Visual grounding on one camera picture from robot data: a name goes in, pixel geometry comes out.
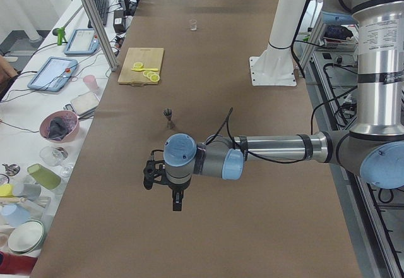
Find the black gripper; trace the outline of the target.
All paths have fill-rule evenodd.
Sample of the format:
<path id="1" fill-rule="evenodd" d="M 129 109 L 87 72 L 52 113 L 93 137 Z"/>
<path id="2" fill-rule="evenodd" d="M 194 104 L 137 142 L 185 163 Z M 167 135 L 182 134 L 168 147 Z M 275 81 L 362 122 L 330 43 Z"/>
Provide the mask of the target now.
<path id="1" fill-rule="evenodd" d="M 172 188 L 172 210 L 180 212 L 182 210 L 182 199 L 184 198 L 184 188 Z"/>

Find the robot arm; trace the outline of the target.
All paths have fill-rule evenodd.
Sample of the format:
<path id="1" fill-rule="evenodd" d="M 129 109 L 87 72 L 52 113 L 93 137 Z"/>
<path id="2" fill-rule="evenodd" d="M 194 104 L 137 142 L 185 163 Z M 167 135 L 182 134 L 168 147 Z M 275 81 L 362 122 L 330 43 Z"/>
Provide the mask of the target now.
<path id="1" fill-rule="evenodd" d="M 379 188 L 403 186 L 403 0 L 324 0 L 323 13 L 349 15 L 359 26 L 357 114 L 347 131 L 293 136 L 211 136 L 196 143 L 172 135 L 163 151 L 162 183 L 182 208 L 194 175 L 239 179 L 245 161 L 305 160 L 337 164 Z"/>

